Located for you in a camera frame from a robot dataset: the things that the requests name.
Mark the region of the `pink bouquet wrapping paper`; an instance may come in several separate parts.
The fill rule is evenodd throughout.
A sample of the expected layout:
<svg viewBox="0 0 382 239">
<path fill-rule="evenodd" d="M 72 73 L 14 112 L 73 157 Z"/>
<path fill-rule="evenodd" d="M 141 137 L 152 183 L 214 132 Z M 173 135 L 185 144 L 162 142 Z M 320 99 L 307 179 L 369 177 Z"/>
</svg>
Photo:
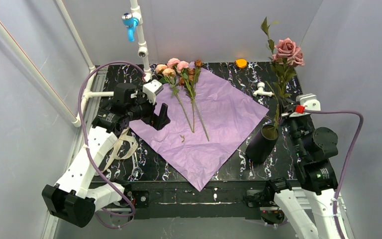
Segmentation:
<svg viewBox="0 0 382 239">
<path fill-rule="evenodd" d="M 138 158 L 142 176 L 137 181 L 185 181 L 202 189 L 209 181 L 241 181 L 258 177 L 245 150 L 267 121 L 268 99 L 254 97 L 257 83 L 268 80 L 265 62 L 251 62 L 239 69 L 233 63 L 208 63 L 197 85 L 196 103 L 210 141 L 198 116 L 192 133 L 170 89 L 157 97 L 169 107 L 171 122 L 157 131 L 140 122 L 131 123 L 139 138 Z M 191 117 L 190 100 L 180 93 Z M 180 135 L 185 136 L 181 143 Z"/>
</svg>

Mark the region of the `small brown roses stem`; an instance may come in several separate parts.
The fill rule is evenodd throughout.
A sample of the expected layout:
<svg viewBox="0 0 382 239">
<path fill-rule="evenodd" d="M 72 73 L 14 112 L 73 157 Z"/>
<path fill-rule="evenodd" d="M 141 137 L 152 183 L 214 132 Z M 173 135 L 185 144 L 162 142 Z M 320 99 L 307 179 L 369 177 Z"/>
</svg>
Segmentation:
<svg viewBox="0 0 382 239">
<path fill-rule="evenodd" d="M 206 136 L 207 141 L 210 141 L 208 131 L 206 129 L 204 120 L 202 118 L 201 112 L 196 103 L 196 86 L 199 81 L 199 76 L 201 73 L 201 68 L 203 66 L 203 62 L 201 60 L 196 60 L 194 62 L 194 67 L 190 67 L 188 69 L 183 69 L 180 73 L 180 86 L 183 86 L 186 91 L 186 95 L 191 100 L 191 110 L 192 110 L 192 126 L 194 127 L 195 132 L 195 121 L 196 116 L 198 116 L 200 123 L 202 125 L 204 134 Z"/>
</svg>

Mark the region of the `dusty pink rose stem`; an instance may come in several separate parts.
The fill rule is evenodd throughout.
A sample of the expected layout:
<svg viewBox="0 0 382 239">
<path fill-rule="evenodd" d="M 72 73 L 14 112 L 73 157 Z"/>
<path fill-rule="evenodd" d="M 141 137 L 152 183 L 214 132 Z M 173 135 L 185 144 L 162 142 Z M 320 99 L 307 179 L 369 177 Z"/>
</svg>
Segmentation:
<svg viewBox="0 0 382 239">
<path fill-rule="evenodd" d="M 276 113 L 273 120 L 271 133 L 279 129 L 281 114 L 286 110 L 287 100 L 290 93 L 286 91 L 287 84 L 296 76 L 296 68 L 304 66 L 304 56 L 301 47 L 289 37 L 274 41 L 270 36 L 270 27 L 278 24 L 277 21 L 268 22 L 265 17 L 261 23 L 261 30 L 267 37 L 267 47 L 271 52 L 270 67 L 275 73 L 277 80 L 269 87 L 272 89 L 277 101 Z"/>
</svg>

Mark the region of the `light pink rose stem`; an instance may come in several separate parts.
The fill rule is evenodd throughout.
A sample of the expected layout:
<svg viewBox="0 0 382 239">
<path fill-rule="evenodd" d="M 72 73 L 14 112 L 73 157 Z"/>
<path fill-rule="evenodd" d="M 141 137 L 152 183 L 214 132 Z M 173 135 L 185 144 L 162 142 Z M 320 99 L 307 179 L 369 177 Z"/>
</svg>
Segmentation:
<svg viewBox="0 0 382 239">
<path fill-rule="evenodd" d="M 167 68 L 163 70 L 163 74 L 167 77 L 168 84 L 172 90 L 172 94 L 178 100 L 181 109 L 184 113 L 186 122 L 192 133 L 195 132 L 195 68 L 190 67 L 187 61 L 179 60 L 178 58 L 171 58 L 167 62 Z M 179 95 L 180 90 L 183 90 L 185 95 L 189 98 L 191 103 L 190 117 L 182 98 Z"/>
</svg>

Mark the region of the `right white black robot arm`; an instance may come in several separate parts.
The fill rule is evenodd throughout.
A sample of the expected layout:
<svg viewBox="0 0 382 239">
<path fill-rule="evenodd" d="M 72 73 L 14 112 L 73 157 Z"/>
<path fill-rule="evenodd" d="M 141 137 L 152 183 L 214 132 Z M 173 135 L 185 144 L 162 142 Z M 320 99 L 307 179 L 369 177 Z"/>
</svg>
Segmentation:
<svg viewBox="0 0 382 239">
<path fill-rule="evenodd" d="M 309 125 L 310 112 L 320 110 L 316 95 L 306 94 L 295 101 L 285 100 L 282 113 L 300 158 L 294 164 L 295 174 L 315 220 L 307 215 L 285 178 L 269 180 L 262 197 L 281 209 L 299 239 L 343 239 L 347 233 L 339 209 L 338 180 L 329 161 L 338 154 L 338 136 L 327 127 Z"/>
</svg>

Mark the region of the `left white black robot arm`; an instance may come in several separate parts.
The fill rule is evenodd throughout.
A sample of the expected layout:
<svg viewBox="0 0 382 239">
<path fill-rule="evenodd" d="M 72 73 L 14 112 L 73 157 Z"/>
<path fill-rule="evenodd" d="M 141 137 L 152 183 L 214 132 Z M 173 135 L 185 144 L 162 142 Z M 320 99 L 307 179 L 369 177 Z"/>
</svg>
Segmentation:
<svg viewBox="0 0 382 239">
<path fill-rule="evenodd" d="M 113 97 L 98 110 L 87 133 L 87 142 L 77 153 L 67 171 L 54 185 L 46 185 L 42 197 L 49 213 L 77 227 L 85 227 L 97 210 L 126 198 L 124 186 L 107 181 L 89 188 L 106 154 L 115 146 L 129 123 L 141 120 L 161 130 L 170 123 L 168 106 L 162 104 L 155 114 L 156 96 L 163 85 L 153 80 L 138 89 L 131 83 L 119 83 Z"/>
</svg>

